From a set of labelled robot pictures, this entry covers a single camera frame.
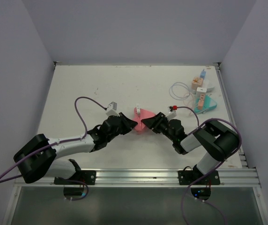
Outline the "white plug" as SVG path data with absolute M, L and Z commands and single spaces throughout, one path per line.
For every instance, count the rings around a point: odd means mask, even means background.
M 139 104 L 136 104 L 136 113 L 137 113 L 138 116 L 141 115 L 141 108 L 140 108 Z

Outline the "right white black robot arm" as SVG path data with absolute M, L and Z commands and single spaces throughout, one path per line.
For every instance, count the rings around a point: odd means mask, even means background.
M 142 123 L 154 133 L 166 136 L 180 155 L 186 155 L 200 146 L 206 150 L 203 158 L 193 167 L 193 179 L 198 184 L 205 183 L 210 173 L 239 150 L 242 142 L 238 130 L 218 118 L 204 121 L 189 134 L 185 133 L 180 120 L 168 120 L 162 113 L 143 119 Z

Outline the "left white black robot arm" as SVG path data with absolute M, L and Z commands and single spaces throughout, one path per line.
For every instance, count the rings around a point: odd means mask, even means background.
M 55 177 L 76 184 L 84 181 L 80 166 L 74 159 L 64 161 L 62 157 L 105 148 L 111 140 L 131 132 L 137 124 L 119 113 L 117 116 L 109 116 L 101 125 L 95 126 L 84 135 L 68 139 L 48 139 L 44 134 L 38 134 L 14 155 L 14 161 L 27 184 L 43 177 Z

